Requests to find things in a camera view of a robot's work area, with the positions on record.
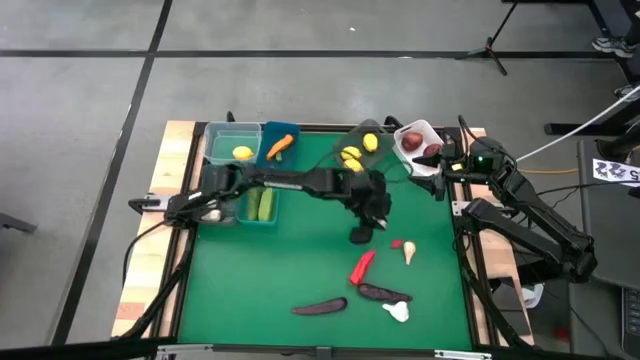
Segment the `red pepper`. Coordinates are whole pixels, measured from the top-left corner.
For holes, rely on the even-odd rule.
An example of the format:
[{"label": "red pepper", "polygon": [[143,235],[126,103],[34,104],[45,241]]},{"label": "red pepper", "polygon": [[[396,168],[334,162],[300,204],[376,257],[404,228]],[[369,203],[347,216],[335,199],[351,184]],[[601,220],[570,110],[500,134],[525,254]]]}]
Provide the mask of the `red pepper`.
[{"label": "red pepper", "polygon": [[396,240],[393,240],[393,241],[391,242],[391,248],[392,248],[392,249],[400,249],[400,248],[402,247],[402,245],[403,245],[403,244],[404,244],[404,241],[403,241],[403,240],[396,239]]},{"label": "red pepper", "polygon": [[364,275],[367,273],[369,269],[369,265],[373,262],[373,258],[376,257],[376,249],[369,250],[366,253],[362,254],[360,260],[358,260],[358,264],[355,268],[353,268],[353,272],[351,272],[351,276],[349,276],[349,281],[353,286],[357,286],[364,280]]}]

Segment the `wooden table frame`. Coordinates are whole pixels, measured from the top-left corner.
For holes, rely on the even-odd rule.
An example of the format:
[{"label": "wooden table frame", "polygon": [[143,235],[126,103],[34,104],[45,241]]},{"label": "wooden table frame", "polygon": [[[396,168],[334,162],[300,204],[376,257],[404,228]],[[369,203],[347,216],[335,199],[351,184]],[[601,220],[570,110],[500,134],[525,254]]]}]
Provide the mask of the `wooden table frame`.
[{"label": "wooden table frame", "polygon": [[[201,136],[203,130],[202,123],[193,121],[167,122],[149,188],[150,193],[174,195],[197,187],[203,163],[204,141]],[[483,129],[473,129],[473,132],[478,136],[484,135]],[[465,189],[461,184],[455,185],[456,199],[468,199],[469,194],[474,198],[483,197],[489,201],[497,202],[487,186],[467,185]],[[138,233],[162,221],[162,217],[162,213],[143,213]],[[166,281],[181,259],[188,237],[194,236],[194,233],[193,231],[190,233],[188,230],[172,230],[170,227],[161,226],[138,242],[131,255],[127,281],[122,291],[118,313],[113,325],[113,336],[121,335],[127,331],[142,315],[158,293],[161,284]],[[480,247],[473,246],[474,239],[466,239],[466,241],[472,241],[467,257],[478,277],[486,282],[487,276],[489,278],[511,276],[518,294],[521,294],[515,257],[510,243],[501,235],[490,230],[482,231],[478,238]],[[476,266],[482,262],[486,274],[482,271],[482,266],[480,271]],[[176,294],[177,291],[183,291],[185,286],[186,279],[173,290],[162,314],[146,330],[143,337],[171,336],[177,333],[177,324],[181,315],[179,310],[182,308],[182,304],[177,303],[181,299]],[[468,286],[465,285],[465,288],[469,290],[465,296],[473,297],[474,315],[470,316],[469,320],[477,331],[472,331],[472,341],[477,344],[498,345],[499,342],[503,346],[506,345],[499,334],[496,337],[492,325],[487,323],[488,319],[478,297],[471,294]],[[523,339],[533,344],[531,335],[525,336]]]}]

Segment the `concrete floor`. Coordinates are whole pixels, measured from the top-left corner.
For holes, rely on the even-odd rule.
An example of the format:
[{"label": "concrete floor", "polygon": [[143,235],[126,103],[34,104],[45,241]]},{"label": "concrete floor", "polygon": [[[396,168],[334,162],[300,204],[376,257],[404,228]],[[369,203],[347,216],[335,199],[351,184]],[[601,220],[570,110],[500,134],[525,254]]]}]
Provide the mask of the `concrete floor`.
[{"label": "concrete floor", "polygon": [[[0,49],[146,49],[161,7],[161,0],[5,0]],[[492,34],[507,7],[182,0],[174,1],[160,48],[470,50]],[[523,5],[496,46],[589,50],[597,35],[586,6]],[[126,202],[146,192],[167,120],[223,121],[232,110],[239,121],[358,123],[393,114],[403,123],[424,118],[453,126],[464,114],[518,156],[552,140],[544,123],[584,122],[625,84],[610,60],[504,64],[508,77],[483,60],[157,59],[69,341],[110,334],[124,250],[139,222]],[[142,59],[0,59],[0,211],[39,225],[29,236],[0,232],[0,348],[46,341],[141,66]],[[575,157],[570,139],[521,167],[573,168]],[[540,190],[578,181],[531,179]],[[580,224],[578,195],[558,209]],[[542,324],[541,339],[563,321],[561,306],[543,305],[540,318],[555,320],[534,321]]]}]

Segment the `orange carrot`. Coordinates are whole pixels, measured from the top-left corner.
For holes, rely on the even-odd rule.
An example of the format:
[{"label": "orange carrot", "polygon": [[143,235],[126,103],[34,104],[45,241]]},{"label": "orange carrot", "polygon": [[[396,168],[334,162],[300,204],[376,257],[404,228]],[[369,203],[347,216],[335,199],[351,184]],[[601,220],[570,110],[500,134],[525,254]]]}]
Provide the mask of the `orange carrot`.
[{"label": "orange carrot", "polygon": [[285,137],[278,140],[277,143],[273,144],[273,146],[271,147],[271,150],[269,150],[269,153],[267,154],[267,160],[273,159],[273,157],[276,156],[277,153],[279,153],[280,151],[284,151],[292,143],[293,143],[293,136],[289,134],[285,135]]}]

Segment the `purple eggplant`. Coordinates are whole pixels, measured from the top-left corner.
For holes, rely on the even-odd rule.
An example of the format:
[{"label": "purple eggplant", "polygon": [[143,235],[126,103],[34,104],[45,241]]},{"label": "purple eggplant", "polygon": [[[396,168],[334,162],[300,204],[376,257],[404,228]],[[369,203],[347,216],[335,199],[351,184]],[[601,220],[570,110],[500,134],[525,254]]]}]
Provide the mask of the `purple eggplant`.
[{"label": "purple eggplant", "polygon": [[411,301],[413,297],[411,295],[402,294],[389,289],[377,287],[375,285],[362,283],[358,285],[358,292],[364,297],[369,299],[379,300],[384,302],[396,303],[398,301]]},{"label": "purple eggplant", "polygon": [[340,297],[319,304],[301,306],[291,309],[298,315],[322,315],[342,311],[347,308],[347,299]]}]

